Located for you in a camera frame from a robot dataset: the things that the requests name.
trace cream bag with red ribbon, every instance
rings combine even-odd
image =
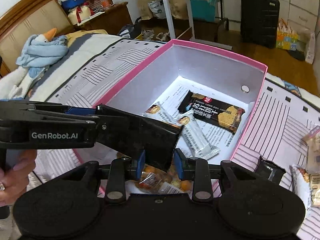
[[[76,25],[85,19],[88,19],[91,15],[93,15],[93,12],[88,6],[78,6],[71,10],[71,12],[68,14],[68,17],[71,23]]]

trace brown paper bag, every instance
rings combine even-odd
[[[186,0],[169,0],[171,14],[176,19],[188,20]]]
[[[137,0],[142,20],[149,20],[153,18],[153,14],[148,6],[148,3],[152,1],[153,0]]]

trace snack wrapper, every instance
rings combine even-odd
[[[193,114],[193,109],[180,114],[177,122],[184,125],[182,136],[188,144],[193,157],[209,160],[220,152],[220,148],[209,143]]]
[[[310,175],[310,188],[312,205],[320,207],[320,174]]]
[[[174,164],[171,165],[168,173],[146,165],[140,181],[135,182],[135,185],[140,190],[151,194],[191,194],[192,190],[191,181],[179,180]]]
[[[282,176],[286,173],[284,168],[281,168],[272,161],[266,160],[261,155],[254,172],[278,185],[282,180]]]
[[[302,140],[308,144],[308,173],[320,172],[320,126],[314,127]]]
[[[167,122],[170,124],[177,124],[174,118],[164,110],[160,102],[156,102],[154,105],[150,106],[147,111],[145,111],[142,116],[156,119],[162,122]]]
[[[293,192],[303,201],[306,215],[311,208],[310,179],[306,169],[299,165],[291,165]]]
[[[201,94],[188,92],[178,110],[185,113],[194,109],[194,117],[204,122],[221,127],[235,134],[245,113],[243,108],[234,106]]]

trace black bag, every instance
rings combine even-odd
[[[139,24],[139,21],[141,20],[141,17],[136,19],[134,24],[127,24],[121,28],[117,36],[121,36],[127,39],[135,39],[141,34],[141,26]]]
[[[279,0],[241,0],[242,40],[274,48],[279,10]]]

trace light blue towel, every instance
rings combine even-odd
[[[16,61],[19,66],[30,67],[28,73],[31,78],[36,78],[44,67],[58,62],[68,52],[64,35],[50,42],[35,41],[36,37],[38,35],[31,35],[27,39]]]

